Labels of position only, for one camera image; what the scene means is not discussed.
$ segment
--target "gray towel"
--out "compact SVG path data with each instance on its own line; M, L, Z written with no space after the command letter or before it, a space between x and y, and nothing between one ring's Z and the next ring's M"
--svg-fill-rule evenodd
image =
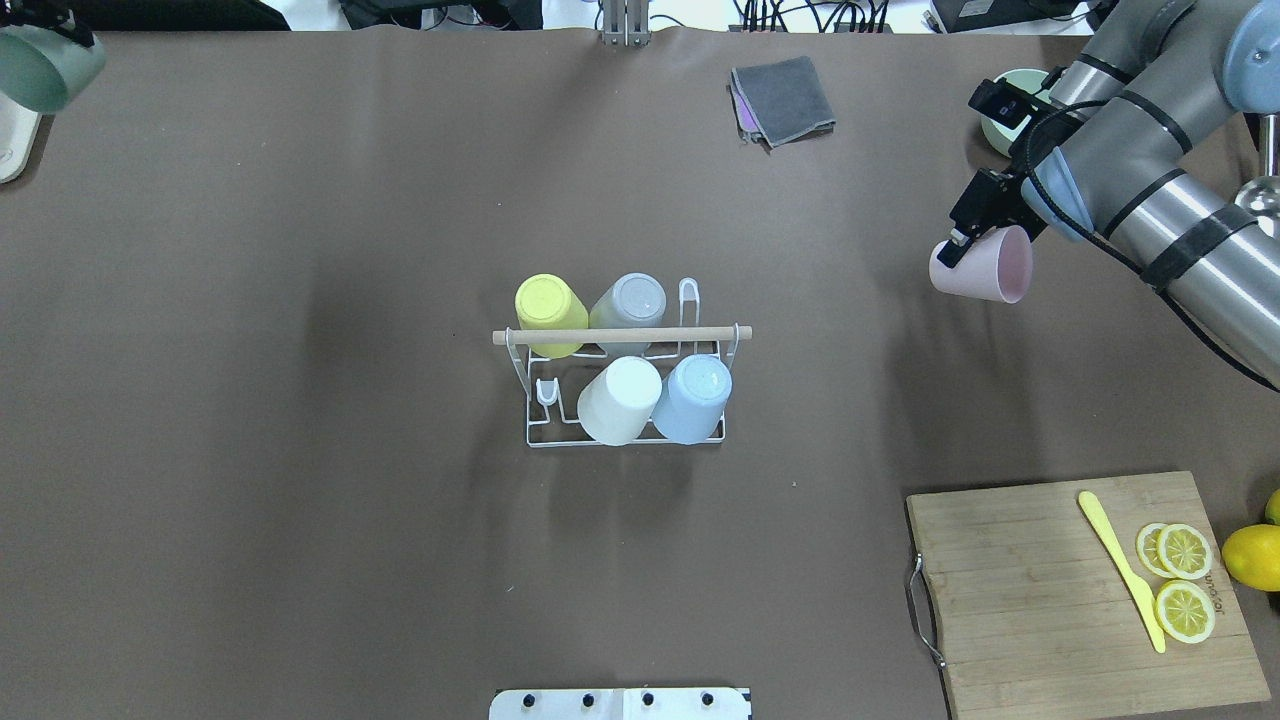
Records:
M760 133L773 147L814 131L829 131L836 124L808 55L772 65L733 68L730 74Z

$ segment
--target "wooden cutting board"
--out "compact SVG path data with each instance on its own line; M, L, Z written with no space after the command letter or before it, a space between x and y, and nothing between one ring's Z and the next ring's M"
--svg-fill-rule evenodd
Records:
M1134 570L1147 523L1187 523L1215 546L1190 473L1130 475L906 498L933 603L952 720L1114 717L1271 698L1231 579L1201 580L1217 625L1157 655L1076 505L1097 493Z

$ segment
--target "lemon slice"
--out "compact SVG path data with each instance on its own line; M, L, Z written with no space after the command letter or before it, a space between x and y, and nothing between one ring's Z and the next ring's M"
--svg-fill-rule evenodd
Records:
M1156 593L1156 620L1175 641L1202 643L1213 632L1213 601L1189 580L1169 580Z
M1156 555L1175 578L1198 580L1208 574L1213 552L1199 530L1171 523L1156 533Z
M1164 561L1160 560L1160 552L1156 550L1156 536L1166 527L1165 523L1152 523L1138 530L1138 560L1142 560L1143 566L1156 575L1172 578L1174 574L1165 568Z

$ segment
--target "yellow knife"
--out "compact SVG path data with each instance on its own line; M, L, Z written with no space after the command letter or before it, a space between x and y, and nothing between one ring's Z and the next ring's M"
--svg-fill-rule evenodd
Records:
M1129 594L1133 596L1133 603L1138 606L1138 612L1142 614L1142 623L1147 625L1147 634L1151 635L1152 647L1156 648L1156 652L1165 652L1165 630L1156 623L1156 596L1151 592L1151 585L1129 566L1129 560L1125 559L1124 551L1120 550L1120 541L1116 538L1116 532L1111 529L1111 520L1107 519L1106 510L1102 510L1098 496L1084 491L1076 497L1076 501L1080 503L1084 516L1089 520L1089 525L1093 525L1093 532L1102 541L1102 546L1107 548L1111 561L1116 564L1116 570L1120 570L1120 577L1124 578L1124 584L1129 588Z

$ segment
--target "cup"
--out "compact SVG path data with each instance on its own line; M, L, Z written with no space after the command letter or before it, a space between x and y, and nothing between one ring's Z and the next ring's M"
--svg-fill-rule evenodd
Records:
M716 432L733 378L714 355L690 355L667 375L653 409L653 425L672 442L696 445Z
M1041 83L1044 82L1046 77L1048 77L1048 73L1044 70L1034 68L1016 68L1001 73L996 79L1006 79L1009 81L1009 85L1019 90L1025 90L1041 100L1048 101L1048 91L1041 90ZM1009 149L1014 145L1014 141L1018 140L1018 136L1027 129L1027 126L1030 124L1030 118L1024 118L1016 128L1006 128L986 115L978 124L982 127L982 135L986 136L987 142L991 143L996 152L1009 158Z
M0 28L0 92L37 113L67 106L106 64L102 42L78 45L51 29Z
M516 316L526 331L586 329L586 307L568 284L556 275L543 273L520 283L516 291ZM564 357L577 352L582 343L530 345L543 357Z
M1019 225L996 228L973 241L955 268L938 261L940 242L929 255L929 281L951 295L1018 302L1032 284L1032 241Z
M658 281L644 273L627 273L591 306L591 328L657 328L667 311L667 295ZM602 342L600 350L614 357L640 355L648 342Z
M577 418L596 442L626 445L644 432L659 395L662 378L652 363L636 356L618 357L582 389Z

